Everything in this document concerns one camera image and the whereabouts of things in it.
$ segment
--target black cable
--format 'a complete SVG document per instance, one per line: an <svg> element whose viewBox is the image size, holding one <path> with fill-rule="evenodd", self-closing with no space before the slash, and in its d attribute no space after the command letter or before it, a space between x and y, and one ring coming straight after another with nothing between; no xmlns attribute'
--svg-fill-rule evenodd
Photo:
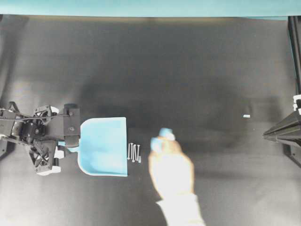
<svg viewBox="0 0 301 226"><path fill-rule="evenodd" d="M22 119L4 119L4 118L0 118L0 121L25 121L25 120L34 120L34 119L52 119L55 117L59 117L59 116L66 116L69 117L68 114L57 114L54 116L45 116L45 117L31 117L31 118L22 118Z"/></svg>

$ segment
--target sleeve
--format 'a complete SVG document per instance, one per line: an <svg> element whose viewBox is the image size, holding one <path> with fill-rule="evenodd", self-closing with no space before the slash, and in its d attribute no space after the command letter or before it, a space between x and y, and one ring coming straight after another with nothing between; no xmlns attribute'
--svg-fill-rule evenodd
<svg viewBox="0 0 301 226"><path fill-rule="evenodd" d="M179 195L157 204L161 207L168 226L206 226L195 194Z"/></svg>

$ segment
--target metal screw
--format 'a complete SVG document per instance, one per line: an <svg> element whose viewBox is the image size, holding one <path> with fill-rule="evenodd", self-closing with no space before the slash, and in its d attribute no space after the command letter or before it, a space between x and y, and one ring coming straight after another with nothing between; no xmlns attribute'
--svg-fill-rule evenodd
<svg viewBox="0 0 301 226"><path fill-rule="evenodd" d="M138 161L138 160L139 160L139 147L140 147L140 145L137 145L137 147L138 147L138 150L137 150L136 161Z"/></svg>
<svg viewBox="0 0 301 226"><path fill-rule="evenodd" d="M128 143L128 149L127 149L127 160L130 160L130 150L131 150L131 144Z"/></svg>
<svg viewBox="0 0 301 226"><path fill-rule="evenodd" d="M130 157L130 159L132 159L133 158L133 143L131 143L131 157Z"/></svg>
<svg viewBox="0 0 301 226"><path fill-rule="evenodd" d="M136 145L133 146L133 155L132 155L132 162L135 162L136 159Z"/></svg>

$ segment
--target hand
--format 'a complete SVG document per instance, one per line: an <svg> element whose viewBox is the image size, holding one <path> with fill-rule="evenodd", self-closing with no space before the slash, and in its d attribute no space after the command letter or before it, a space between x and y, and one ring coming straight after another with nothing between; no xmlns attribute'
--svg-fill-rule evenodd
<svg viewBox="0 0 301 226"><path fill-rule="evenodd" d="M161 198L194 193L194 166L179 143L164 137L153 138L151 142L150 177ZM154 150L158 145L159 152Z"/></svg>

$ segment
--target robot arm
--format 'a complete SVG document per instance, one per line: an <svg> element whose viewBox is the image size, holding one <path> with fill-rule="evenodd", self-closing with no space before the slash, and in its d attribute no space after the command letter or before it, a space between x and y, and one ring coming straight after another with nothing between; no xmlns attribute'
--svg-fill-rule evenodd
<svg viewBox="0 0 301 226"><path fill-rule="evenodd" d="M54 109L50 105L36 108L31 117L20 113L14 102L0 108L0 156L7 142L16 143L28 151L37 174L60 172L58 152L64 157L68 147L79 146L80 111L75 104L64 105L60 112Z"/></svg>

